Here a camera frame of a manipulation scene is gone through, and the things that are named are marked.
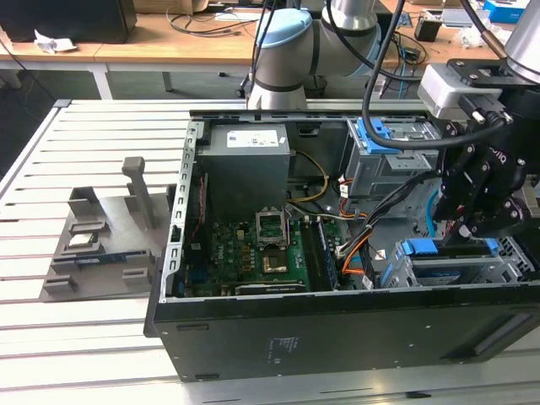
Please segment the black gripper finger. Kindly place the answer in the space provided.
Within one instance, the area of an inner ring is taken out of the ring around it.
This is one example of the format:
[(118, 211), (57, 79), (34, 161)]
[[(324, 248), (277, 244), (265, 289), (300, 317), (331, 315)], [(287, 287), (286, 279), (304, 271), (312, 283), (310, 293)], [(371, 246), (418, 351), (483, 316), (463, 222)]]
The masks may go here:
[(528, 208), (520, 200), (510, 197), (494, 211), (483, 210), (473, 214), (467, 228), (474, 237), (490, 238), (511, 235), (528, 218)]
[(489, 165), (478, 174), (477, 154), (474, 143), (439, 153), (437, 173), (441, 184), (434, 221), (450, 225), (441, 241), (443, 246), (464, 245), (471, 238), (467, 221), (473, 216), (473, 204), (489, 174)]

